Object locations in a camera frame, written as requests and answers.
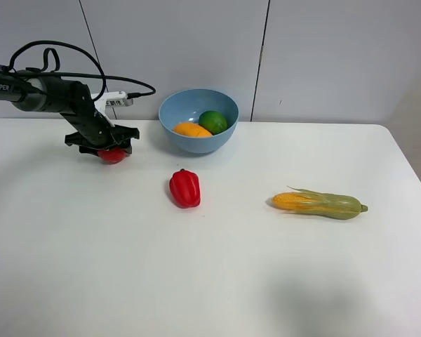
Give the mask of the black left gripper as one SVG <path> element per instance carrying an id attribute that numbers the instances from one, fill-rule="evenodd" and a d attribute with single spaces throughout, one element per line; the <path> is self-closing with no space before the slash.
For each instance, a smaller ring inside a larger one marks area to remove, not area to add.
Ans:
<path id="1" fill-rule="evenodd" d="M 138 128 L 114 126 L 95 109 L 87 85 L 79 81 L 60 81 L 63 107 L 59 114 L 76 130 L 65 136 L 67 146 L 76 145 L 80 153 L 97 154 L 99 150 L 119 148 L 132 154 L 132 139 L 140 139 Z"/>

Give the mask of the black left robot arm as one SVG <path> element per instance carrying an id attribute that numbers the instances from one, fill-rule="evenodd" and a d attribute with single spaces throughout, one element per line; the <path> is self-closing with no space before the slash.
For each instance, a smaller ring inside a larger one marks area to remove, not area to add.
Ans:
<path id="1" fill-rule="evenodd" d="M 81 153 L 98 155 L 101 150 L 122 149 L 132 154 L 137 128 L 113 124 L 93 102 L 89 87 L 60 77 L 15 78 L 0 73 L 0 101 L 8 101 L 24 112 L 60 114 L 76 130 L 65 136 L 65 144 Z"/>

